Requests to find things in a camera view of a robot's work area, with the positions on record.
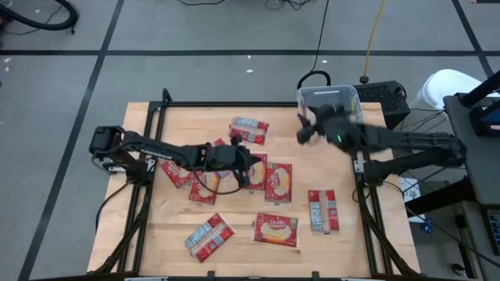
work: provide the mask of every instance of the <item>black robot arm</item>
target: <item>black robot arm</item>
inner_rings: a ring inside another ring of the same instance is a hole
[[[240,145],[240,142],[241,139],[232,138],[231,145],[213,147],[210,143],[206,143],[176,146],[126,131],[120,126],[99,126],[95,129],[88,150],[99,160],[104,158],[113,160],[125,169],[127,179],[138,185],[144,185],[147,182],[148,165],[132,157],[129,151],[143,152],[171,160],[189,171],[230,170],[238,185],[246,187],[250,184],[248,170],[250,166],[260,161],[260,158],[251,156],[250,151]]]
[[[333,108],[331,105],[309,110],[316,115],[316,123],[312,125],[304,116],[299,116],[304,126],[297,132],[300,144],[309,141],[313,134],[318,133],[350,155],[358,152],[369,154],[388,148],[420,151],[386,162],[370,160],[357,163],[369,185],[381,185],[392,173],[400,174],[408,169],[428,165],[460,167],[466,160],[466,148],[463,143],[447,133],[395,132],[380,126],[355,124],[342,108]]]

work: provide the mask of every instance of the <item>red and white box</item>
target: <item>red and white box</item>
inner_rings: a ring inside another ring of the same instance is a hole
[[[223,145],[223,144],[226,144],[226,143],[224,142],[224,140],[222,138],[219,138],[218,140],[213,142],[213,146]],[[217,172],[217,174],[220,176],[221,179],[223,179],[225,176],[229,176],[230,173],[231,173],[231,171]]]
[[[309,190],[311,230],[318,233],[338,231],[337,202],[333,190]]]
[[[216,213],[191,234],[184,245],[191,256],[203,262],[233,234],[231,225],[221,214]]]
[[[261,159],[260,162],[252,165],[248,171],[248,177],[250,178],[250,185],[245,189],[248,190],[265,190],[266,189],[266,164],[267,164],[267,154],[264,153],[252,153],[253,156],[257,156]]]
[[[229,125],[229,137],[240,135],[243,141],[264,144],[269,128],[269,123],[255,119],[234,117]]]
[[[195,179],[192,172],[179,168],[172,161],[165,161],[162,168],[177,188],[185,187]]]
[[[266,166],[266,200],[291,202],[291,164],[271,163]]]
[[[258,213],[252,229],[252,239],[298,247],[298,223],[296,218]]]
[[[217,173],[203,173],[199,177],[209,189],[217,191],[219,188],[220,176]],[[204,188],[197,179],[193,180],[189,200],[214,205],[216,203],[216,196],[217,194]]]

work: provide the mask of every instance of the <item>wooden tabletop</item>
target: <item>wooden tabletop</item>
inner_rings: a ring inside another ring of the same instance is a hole
[[[147,108],[147,103],[130,103],[123,127],[143,132]],[[384,126],[380,104],[363,104],[362,109],[365,123]],[[312,271],[318,271],[322,277],[370,276],[359,206],[352,200],[355,183],[350,157],[324,140],[314,146],[298,145],[295,133],[301,125],[296,108],[168,108],[162,141],[176,145],[213,142],[219,137],[229,141],[227,129],[235,116],[271,124],[266,145],[244,145],[252,152],[267,153],[269,162],[293,165],[292,202],[274,205],[264,201],[263,193],[250,194],[241,190],[217,196],[213,206],[197,205],[188,200],[190,188],[178,190],[158,168],[140,274],[206,276],[207,271],[213,270],[216,276],[309,277]],[[392,153],[384,151],[373,158],[388,160]],[[124,175],[111,176],[106,197],[124,181]],[[387,181],[398,185],[396,176],[390,176]],[[222,181],[219,191],[232,190],[236,186],[231,176]],[[307,190],[315,188],[335,190],[340,223],[337,233],[313,235],[311,231]],[[89,270],[99,267],[122,238],[131,191],[128,187],[104,207]],[[401,193],[384,185],[378,188],[378,194],[387,238],[410,267],[419,271]],[[235,235],[199,263],[189,255],[184,240],[216,212],[234,227]],[[252,222],[257,212],[299,218],[299,247],[252,241]],[[380,246],[374,236],[373,241],[378,254],[378,270],[383,272]],[[135,249],[135,242],[130,248]],[[131,259],[128,258],[128,269],[131,269]]]

